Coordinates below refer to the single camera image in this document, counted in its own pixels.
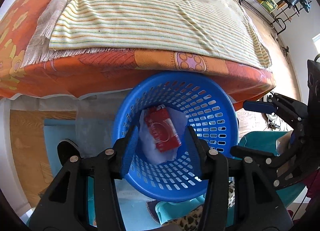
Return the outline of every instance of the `window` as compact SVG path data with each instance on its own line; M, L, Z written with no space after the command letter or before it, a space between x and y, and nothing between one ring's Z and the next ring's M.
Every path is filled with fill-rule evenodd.
M320 34L318 34L316 37L313 37L312 40L315 43L318 53L320 53Z

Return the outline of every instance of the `teal plastic chair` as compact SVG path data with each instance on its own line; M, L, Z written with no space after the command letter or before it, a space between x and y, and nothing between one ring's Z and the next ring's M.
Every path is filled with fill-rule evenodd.
M278 155L276 151L276 140L284 136L287 132L280 131L256 131L246 134L241 138L239 146L270 152ZM297 183L290 187L277 190L277 193L285 207L288 207L302 192L306 185ZM234 207L228 210L227 227L233 224Z

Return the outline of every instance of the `wooden floor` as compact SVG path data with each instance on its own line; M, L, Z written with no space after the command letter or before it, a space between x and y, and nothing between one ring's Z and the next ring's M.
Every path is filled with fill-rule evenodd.
M44 145L45 118L75 119L76 112L18 111L10 112L10 138L14 164L24 193L31 207L40 198L38 193L52 181L52 173Z
M269 49L272 69L276 78L276 92L300 100L297 81L291 64L272 37L272 30L254 13L247 11ZM254 130L265 130L266 120L259 113L237 112L240 137ZM16 111L10 114L12 153L22 188L32 207L39 202L38 193L52 181L44 145L43 123L45 118L75 119L76 112Z

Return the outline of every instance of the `striped cloth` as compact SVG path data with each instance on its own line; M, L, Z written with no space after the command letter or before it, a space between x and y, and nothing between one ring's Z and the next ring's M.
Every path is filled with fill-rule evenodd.
M256 68L268 50L236 0L69 0L49 48L189 52Z

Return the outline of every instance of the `metal screw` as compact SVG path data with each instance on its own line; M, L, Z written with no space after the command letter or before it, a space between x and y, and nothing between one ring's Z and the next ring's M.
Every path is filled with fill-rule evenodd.
M271 158L266 159L266 164L270 164L272 162Z
M279 184L280 184L279 180L278 180L278 179L276 179L276 180L274 181L274 183L273 183L273 186L278 187L278 186L279 186Z
M113 155L115 153L115 151L113 149L107 149L104 152L106 155Z
M253 162L252 158L249 157L249 156L244 157L244 161L245 161L246 163L251 163L251 162Z
M78 160L78 156L77 155L73 155L70 157L70 162L76 162Z
M218 151L216 149L210 149L209 150L209 154L211 155L217 155L218 154Z

